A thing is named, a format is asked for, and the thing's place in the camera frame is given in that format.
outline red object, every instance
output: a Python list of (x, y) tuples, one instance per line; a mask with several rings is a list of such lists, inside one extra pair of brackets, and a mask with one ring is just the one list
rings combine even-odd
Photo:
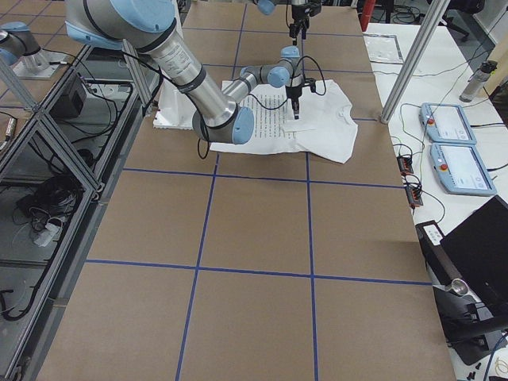
[(374, 11), (375, 0), (367, 0), (364, 4), (364, 10), (362, 10), (362, 17), (360, 19), (360, 26), (362, 32), (367, 30), (368, 22), (371, 20), (372, 11)]

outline metal post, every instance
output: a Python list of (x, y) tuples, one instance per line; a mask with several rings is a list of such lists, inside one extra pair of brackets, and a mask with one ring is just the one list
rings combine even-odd
[[(124, 50), (128, 54), (132, 54), (133, 56), (137, 56), (136, 49), (127, 41), (124, 40)], [(138, 94), (140, 95), (141, 101), (143, 105), (149, 106), (148, 102), (150, 102), (150, 98), (152, 94), (150, 93), (150, 89), (146, 82), (146, 78), (143, 75), (143, 71), (141, 70), (140, 63), (137, 62), (132, 57), (125, 56), (125, 62), (127, 63), (127, 68), (129, 69), (130, 75), (133, 77), (134, 86)]]
[(383, 112), (379, 118), (382, 123), (388, 123), (394, 114), (395, 108), (397, 107), (400, 98), (402, 98), (404, 91), (406, 91), (414, 70), (420, 62), (421, 56), (423, 56), (423, 53), (434, 34), (434, 30), (443, 17), (443, 14), (445, 14), (449, 3), (450, 0), (434, 0), (431, 3), (429, 12), (425, 15), (423, 24), (414, 39), (413, 45), (411, 45), (406, 62), (402, 65), (400, 74), (398, 75), (395, 85), (391, 89), (387, 102), (384, 105)]
[(26, 90), (23, 82), (14, 74), (13, 70), (7, 66), (3, 60), (0, 60), (0, 79), (7, 85), (23, 106), (32, 111), (36, 111), (37, 102), (33, 96)]

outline white desk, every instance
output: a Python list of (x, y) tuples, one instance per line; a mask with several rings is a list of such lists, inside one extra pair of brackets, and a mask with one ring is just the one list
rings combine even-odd
[[(418, 32), (418, 28), (419, 27), (416, 25), (370, 24), (367, 33), (396, 35), (402, 56), (406, 58), (407, 53), (410, 50), (410, 46), (412, 45)], [(476, 103), (484, 100), (487, 97), (486, 95), (482, 98), (473, 100), (473, 102), (469, 104), (459, 101), (459, 95), (466, 87), (467, 81), (472, 75), (472, 70), (467, 64), (465, 64), (465, 62), (466, 59), (462, 56), (462, 53), (456, 46), (448, 30), (445, 27), (438, 27), (414, 74), (433, 74), (453, 68), (459, 64), (464, 65), (438, 76), (413, 77), (402, 97), (401, 104), (413, 103), (415, 105), (421, 105), (423, 102), (443, 102), (469, 106), (475, 105)], [(402, 67), (402, 65), (389, 63), (371, 63), (371, 65), (374, 72), (384, 71), (388, 73), (398, 73)], [(396, 78), (397, 75), (376, 73), (376, 84), (379, 91), (379, 97), (381, 98), (381, 102), (383, 104), (387, 100)], [(400, 107), (401, 106), (399, 105), (396, 113), (389, 123), (390, 133), (393, 137), (399, 138), (403, 144), (409, 145), (414, 152), (419, 152), (421, 151), (421, 143), (402, 131)], [(418, 138), (422, 138), (423, 131), (418, 119), (419, 111), (420, 110), (416, 107), (404, 106), (402, 108), (402, 117), (406, 131)], [(498, 116), (490, 101), (482, 102), (477, 106), (467, 107), (465, 112), (472, 125), (501, 121), (501, 118)], [(506, 128), (493, 127), (488, 129), (475, 129), (474, 132), (478, 140), (476, 147), (487, 167), (500, 167), (508, 162), (508, 131)], [(415, 156), (413, 166), (416, 175), (421, 179), (423, 190), (433, 194), (444, 203), (446, 207), (446, 215), (439, 225), (444, 233), (447, 234), (465, 220), (474, 210), (478, 209), (481, 205), (487, 202), (489, 198), (460, 196), (445, 193), (443, 187), (437, 180), (430, 161), (430, 141), (425, 138), (424, 142), (425, 148), (423, 150), (423, 156)], [(493, 177), (495, 175), (498, 176), (494, 181), (498, 194), (505, 200), (508, 200), (508, 168), (491, 172), (491, 175)], [(417, 224), (428, 220), (439, 220), (442, 214), (441, 206), (426, 194), (422, 196), (422, 199), (424, 206), (415, 210), (414, 223)], [(450, 354), (458, 379), (465, 379), (470, 371), (476, 371), (476, 379), (483, 379), (483, 372), (488, 359), (483, 359), (481, 361), (482, 367), (479, 370), (476, 370), (474, 365), (470, 367), (466, 366), (460, 360), (455, 351), (451, 350)], [(508, 349), (505, 348), (497, 351), (495, 357), (497, 356), (505, 361), (508, 361)], [(495, 375), (494, 366), (491, 366), (490, 375)]]

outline blue joint cap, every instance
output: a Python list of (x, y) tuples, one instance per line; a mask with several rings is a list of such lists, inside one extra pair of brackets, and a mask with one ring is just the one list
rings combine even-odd
[(233, 144), (247, 143), (254, 132), (254, 113), (248, 107), (241, 107), (233, 124), (231, 141)]
[(282, 48), (280, 56), (282, 58), (300, 58), (300, 51), (297, 46), (290, 45)]
[(275, 10), (275, 4), (270, 0), (259, 0), (257, 2), (257, 9), (260, 10), (262, 14), (269, 16)]
[(7, 22), (4, 25), (0, 26), (6, 32), (29, 32), (30, 28), (21, 21), (12, 21)]
[(14, 65), (17, 62), (17, 57), (13, 53), (11, 53), (5, 49), (0, 48), (0, 57), (9, 66)]
[(268, 83), (276, 88), (284, 86), (289, 78), (289, 71), (283, 66), (275, 66), (268, 73)]
[(161, 33), (175, 19), (171, 0), (110, 0), (114, 10), (134, 28), (147, 33)]
[(72, 40), (76, 40), (82, 44), (91, 45), (96, 48), (104, 48), (110, 50), (122, 49), (121, 41), (109, 40), (98, 34), (78, 28), (68, 21), (65, 21), (65, 24), (67, 26), (67, 34)]

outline black computer monitor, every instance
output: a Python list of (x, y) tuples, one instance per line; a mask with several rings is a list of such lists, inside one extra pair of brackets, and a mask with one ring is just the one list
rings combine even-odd
[(508, 314), (508, 204), (494, 196), (441, 246), (494, 316)]

